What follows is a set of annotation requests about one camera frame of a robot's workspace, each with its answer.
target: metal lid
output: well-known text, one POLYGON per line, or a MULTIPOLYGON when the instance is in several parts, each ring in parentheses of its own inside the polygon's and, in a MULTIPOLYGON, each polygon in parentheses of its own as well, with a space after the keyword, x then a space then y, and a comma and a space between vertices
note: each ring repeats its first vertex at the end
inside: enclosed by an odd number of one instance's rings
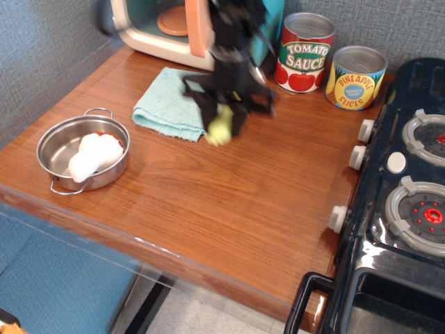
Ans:
POLYGON ((363 46, 348 46, 338 49, 334 63, 347 72, 357 74, 376 74, 388 67, 387 57, 376 49, 363 46))
POLYGON ((326 16, 298 12, 284 19, 284 26, 303 40, 327 38, 335 34, 334 23, 326 16))

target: stove knob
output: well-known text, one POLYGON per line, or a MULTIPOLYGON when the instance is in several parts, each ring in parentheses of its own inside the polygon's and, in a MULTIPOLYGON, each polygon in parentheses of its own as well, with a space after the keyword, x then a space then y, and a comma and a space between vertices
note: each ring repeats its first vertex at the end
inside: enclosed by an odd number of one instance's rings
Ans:
POLYGON ((355 170, 360 170, 364 159, 364 153, 366 152, 366 146, 354 147, 353 153, 350 155, 349 166, 355 170))
POLYGON ((359 131, 359 141, 367 144, 369 142, 369 137, 373 131, 374 121, 373 120, 363 120, 362 126, 359 131))
POLYGON ((393 174, 402 173, 406 167, 406 158, 403 153, 392 152, 387 160, 387 168, 393 174))
POLYGON ((329 219, 329 228, 334 230, 335 233, 341 232, 347 212, 348 207, 344 205, 341 207, 334 206, 334 209, 332 209, 331 217, 329 219))

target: oven door handle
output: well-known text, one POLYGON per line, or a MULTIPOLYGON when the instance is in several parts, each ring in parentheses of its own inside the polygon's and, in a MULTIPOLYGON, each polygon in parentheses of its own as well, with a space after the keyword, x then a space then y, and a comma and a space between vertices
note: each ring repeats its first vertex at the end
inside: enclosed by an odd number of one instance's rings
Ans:
POLYGON ((319 273, 307 273, 303 277, 293 302, 291 314, 287 319, 284 334, 297 334, 309 297, 315 290, 327 293, 327 302, 329 303, 330 295, 334 291, 334 280, 319 273))

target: toy microwave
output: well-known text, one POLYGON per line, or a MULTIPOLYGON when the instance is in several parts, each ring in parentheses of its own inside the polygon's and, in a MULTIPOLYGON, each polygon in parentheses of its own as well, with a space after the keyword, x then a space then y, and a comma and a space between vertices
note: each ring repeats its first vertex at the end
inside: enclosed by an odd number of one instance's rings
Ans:
MULTIPOLYGON (((284 0, 264 0, 268 11, 261 28, 274 45, 280 38, 284 0)), ((132 49, 203 70, 213 69, 209 52, 213 31, 208 0, 111 0, 119 35, 132 49)), ((252 57, 260 65, 268 48, 258 36, 252 57)))

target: blue cushion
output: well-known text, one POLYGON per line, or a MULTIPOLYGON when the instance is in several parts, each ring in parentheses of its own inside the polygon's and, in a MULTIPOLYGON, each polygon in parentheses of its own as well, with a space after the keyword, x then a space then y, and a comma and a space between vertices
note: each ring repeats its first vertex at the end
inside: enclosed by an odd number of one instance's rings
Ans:
MULTIPOLYGON (((10 248, 10 242, 0 246, 0 308, 32 334, 109 331, 134 281, 132 270, 5 216, 0 231, 14 238, 10 248)), ((134 259, 99 244, 95 248, 136 269, 134 259)))
POLYGON ((14 260, 34 229, 0 215, 0 274, 14 260))

